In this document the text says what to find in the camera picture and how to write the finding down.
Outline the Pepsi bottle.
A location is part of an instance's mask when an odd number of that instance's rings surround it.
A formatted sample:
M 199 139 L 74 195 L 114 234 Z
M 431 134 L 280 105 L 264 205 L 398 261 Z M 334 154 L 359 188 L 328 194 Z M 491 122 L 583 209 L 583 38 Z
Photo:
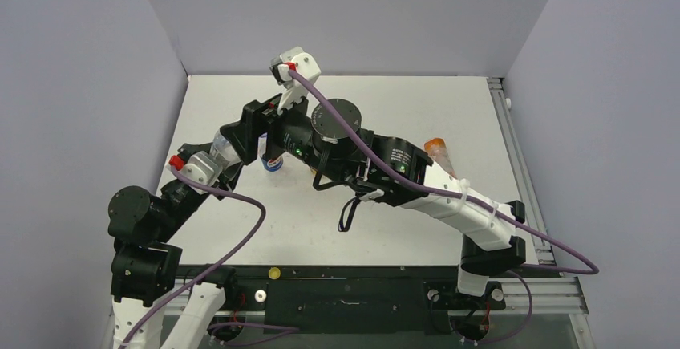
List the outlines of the Pepsi bottle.
M 258 156 L 260 157 L 263 167 L 268 172 L 276 172 L 283 166 L 283 156 L 276 159 L 269 159 L 266 156 L 267 135 L 262 134 L 258 140 Z

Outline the yellow juice bottle cap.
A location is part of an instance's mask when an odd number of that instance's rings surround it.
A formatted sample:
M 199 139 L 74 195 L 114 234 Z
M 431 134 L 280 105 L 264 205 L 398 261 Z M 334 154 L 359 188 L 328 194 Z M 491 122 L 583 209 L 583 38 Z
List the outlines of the yellow juice bottle cap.
M 271 280 L 278 280 L 281 277 L 281 269 L 276 266 L 272 266 L 268 271 L 268 277 Z

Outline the clear water bottle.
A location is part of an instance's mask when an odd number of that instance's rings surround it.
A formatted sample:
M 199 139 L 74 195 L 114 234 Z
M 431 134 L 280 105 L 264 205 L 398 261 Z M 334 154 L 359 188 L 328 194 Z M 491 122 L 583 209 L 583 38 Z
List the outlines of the clear water bottle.
M 209 154 L 223 169 L 241 161 L 232 144 L 220 131 L 217 131 L 213 137 Z

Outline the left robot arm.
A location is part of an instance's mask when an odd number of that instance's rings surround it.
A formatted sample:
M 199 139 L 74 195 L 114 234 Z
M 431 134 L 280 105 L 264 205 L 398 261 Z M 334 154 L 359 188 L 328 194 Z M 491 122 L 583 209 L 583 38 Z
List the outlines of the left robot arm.
M 115 249 L 111 263 L 115 348 L 159 347 L 163 302 L 176 286 L 182 254 L 169 241 L 208 196 L 174 179 L 159 195 L 131 185 L 110 200 L 107 231 Z

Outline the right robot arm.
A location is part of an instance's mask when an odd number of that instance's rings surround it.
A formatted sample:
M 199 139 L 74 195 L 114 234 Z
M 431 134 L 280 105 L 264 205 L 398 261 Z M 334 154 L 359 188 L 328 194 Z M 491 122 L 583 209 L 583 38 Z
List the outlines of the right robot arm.
M 412 209 L 458 230 L 463 239 L 452 295 L 462 306 L 481 300 L 490 277 L 525 263 L 526 243 L 516 232 L 524 220 L 519 201 L 485 199 L 409 141 L 363 128 L 361 112 L 348 100 L 314 109 L 303 100 L 284 110 L 279 102 L 246 104 L 237 122 L 217 131 L 210 154 L 228 169 L 288 153 L 314 171 L 317 191 L 351 189 L 338 223 L 342 233 L 363 201 Z

